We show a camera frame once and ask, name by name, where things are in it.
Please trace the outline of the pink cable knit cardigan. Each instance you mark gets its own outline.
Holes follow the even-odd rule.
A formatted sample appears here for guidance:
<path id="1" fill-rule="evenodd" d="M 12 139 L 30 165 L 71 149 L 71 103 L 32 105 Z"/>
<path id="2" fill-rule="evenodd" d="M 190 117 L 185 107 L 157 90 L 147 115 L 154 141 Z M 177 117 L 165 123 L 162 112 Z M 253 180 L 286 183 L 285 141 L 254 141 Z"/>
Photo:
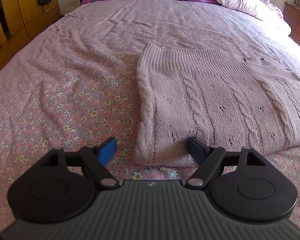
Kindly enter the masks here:
<path id="1" fill-rule="evenodd" d="M 225 51 L 148 44 L 137 80 L 138 163 L 193 166 L 190 137 L 261 154 L 300 146 L 300 74 L 290 67 Z"/>

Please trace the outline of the pink floral bed sheet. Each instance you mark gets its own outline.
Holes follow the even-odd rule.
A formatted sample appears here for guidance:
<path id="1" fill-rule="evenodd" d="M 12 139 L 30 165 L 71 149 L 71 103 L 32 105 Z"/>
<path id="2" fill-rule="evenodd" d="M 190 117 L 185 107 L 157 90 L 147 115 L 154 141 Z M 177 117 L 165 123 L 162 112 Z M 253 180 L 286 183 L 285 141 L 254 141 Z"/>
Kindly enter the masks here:
<path id="1" fill-rule="evenodd" d="M 134 162 L 140 122 L 135 69 L 144 47 L 223 50 L 300 74 L 300 47 L 279 29 L 220 5 L 97 1 L 39 34 L 0 72 L 0 231 L 14 220 L 10 185 L 53 147 L 76 151 L 117 139 L 119 180 L 187 179 L 192 168 Z"/>

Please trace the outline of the wooden wardrobe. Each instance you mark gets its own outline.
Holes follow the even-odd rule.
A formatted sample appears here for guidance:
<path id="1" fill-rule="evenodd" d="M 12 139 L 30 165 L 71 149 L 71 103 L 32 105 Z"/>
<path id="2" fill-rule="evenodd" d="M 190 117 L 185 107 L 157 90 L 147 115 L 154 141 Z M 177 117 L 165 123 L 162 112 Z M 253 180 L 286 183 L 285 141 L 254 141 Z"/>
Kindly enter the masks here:
<path id="1" fill-rule="evenodd" d="M 61 18 L 58 0 L 0 0 L 0 71 L 14 55 Z"/>

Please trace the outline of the wooden side cabinet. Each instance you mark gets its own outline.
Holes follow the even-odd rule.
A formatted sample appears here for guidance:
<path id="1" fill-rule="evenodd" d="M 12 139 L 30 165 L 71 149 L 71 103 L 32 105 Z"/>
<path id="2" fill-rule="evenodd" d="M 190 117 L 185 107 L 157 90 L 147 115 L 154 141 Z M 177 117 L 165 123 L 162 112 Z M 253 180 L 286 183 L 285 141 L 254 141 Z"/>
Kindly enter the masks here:
<path id="1" fill-rule="evenodd" d="M 300 10 L 288 2 L 285 2 L 283 19 L 291 28 L 289 37 L 300 46 Z"/>

